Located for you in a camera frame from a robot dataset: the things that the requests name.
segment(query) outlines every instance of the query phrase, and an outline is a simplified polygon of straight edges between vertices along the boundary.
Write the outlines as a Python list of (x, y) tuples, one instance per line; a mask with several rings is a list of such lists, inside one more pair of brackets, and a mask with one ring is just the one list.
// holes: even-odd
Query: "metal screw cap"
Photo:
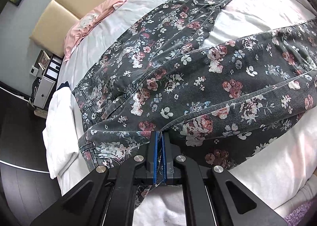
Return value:
[(105, 167), (105, 166), (103, 166), (103, 165), (100, 165), (100, 166), (98, 166), (97, 168), (96, 168), (96, 171), (98, 172), (98, 173), (103, 173), (103, 172), (105, 172), (107, 170), (107, 167)]
[(143, 161), (143, 159), (144, 159), (144, 157), (143, 157), (142, 155), (136, 155), (136, 156), (134, 157), (134, 160), (135, 160), (136, 162), (141, 162), (141, 161)]
[(179, 162), (184, 162), (184, 161), (186, 161), (186, 157), (183, 156), (183, 155), (179, 155), (179, 156), (176, 157), (176, 160), (179, 161)]
[(215, 171), (215, 172), (218, 172), (218, 173), (221, 173), (221, 172), (223, 172), (223, 167), (221, 167), (220, 165), (216, 165), (216, 166), (214, 167), (214, 171)]

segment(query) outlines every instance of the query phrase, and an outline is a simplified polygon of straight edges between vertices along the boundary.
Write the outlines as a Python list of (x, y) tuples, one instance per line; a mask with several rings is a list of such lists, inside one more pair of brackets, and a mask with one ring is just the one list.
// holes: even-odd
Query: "white drawer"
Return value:
[(45, 76), (42, 77), (41, 83), (39, 88), (36, 92), (35, 99), (34, 99), (34, 106), (39, 108), (44, 108), (47, 98), (51, 93), (51, 90), (55, 84), (55, 81), (46, 78)]

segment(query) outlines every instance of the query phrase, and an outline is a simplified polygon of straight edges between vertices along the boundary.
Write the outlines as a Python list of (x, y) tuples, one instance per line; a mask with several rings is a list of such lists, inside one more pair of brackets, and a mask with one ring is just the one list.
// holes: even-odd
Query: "floral jeans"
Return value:
[(231, 169), (316, 105), (316, 20), (199, 49), (229, 1), (169, 0), (87, 72), (73, 94), (90, 171), (121, 164), (152, 130), (200, 165)]

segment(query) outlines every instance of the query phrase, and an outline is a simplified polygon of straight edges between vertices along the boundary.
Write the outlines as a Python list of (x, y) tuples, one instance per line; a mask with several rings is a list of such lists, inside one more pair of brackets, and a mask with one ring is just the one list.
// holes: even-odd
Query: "nightstand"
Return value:
[(50, 100), (56, 90), (56, 82), (61, 69), (62, 58), (52, 55), (34, 97), (35, 107), (48, 110)]

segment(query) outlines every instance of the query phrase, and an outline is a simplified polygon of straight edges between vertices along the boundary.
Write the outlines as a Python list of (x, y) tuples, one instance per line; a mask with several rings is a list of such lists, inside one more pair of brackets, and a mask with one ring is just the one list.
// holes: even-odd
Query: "white bed sheet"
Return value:
[[(70, 60), (63, 63), (58, 86), (68, 81), (73, 90), (88, 69), (120, 35), (135, 21), (165, 1), (167, 0), (127, 0), (122, 7), (97, 25), (80, 43)], [(290, 26), (312, 18), (314, 15), (295, 0), (232, 0), (220, 12), (215, 27), (209, 38), (204, 41), (203, 47), (269, 29)], [(79, 138), (83, 134), (81, 116), (74, 98), (72, 103)], [(316, 109), (310, 111), (309, 114), (312, 114), (313, 111), (316, 112)], [(299, 128), (301, 124), (297, 125), (295, 127), (298, 128), (296, 132), (299, 138), (294, 139), (293, 142), (282, 142), (282, 138), (279, 138), (252, 157), (253, 162), (248, 160), (230, 171), (273, 209), (292, 198), (305, 184), (317, 165), (317, 148), (314, 146), (313, 137), (303, 137), (305, 130), (310, 131), (314, 127), (302, 126), (303, 128)], [(297, 147), (295, 150), (300, 150), (300, 152), (289, 153), (289, 149), (294, 150), (294, 146)], [(306, 153), (306, 147), (309, 147), (311, 152), (309, 155)], [(268, 158), (265, 153), (271, 154), (274, 159), (271, 156)], [(254, 164), (260, 164), (261, 167), (269, 169), (259, 171), (252, 167)], [(62, 194), (65, 194), (87, 174), (88, 169), (79, 154), (66, 172), (57, 177)], [(281, 188), (281, 182), (287, 182), (287, 184)], [(182, 199), (180, 189), (171, 188), (167, 192), (161, 188), (154, 190), (135, 211), (134, 225), (185, 225), (183, 203), (177, 202), (180, 205), (176, 205), (174, 200), (177, 198)], [(150, 214), (151, 206), (155, 207), (156, 214)]]

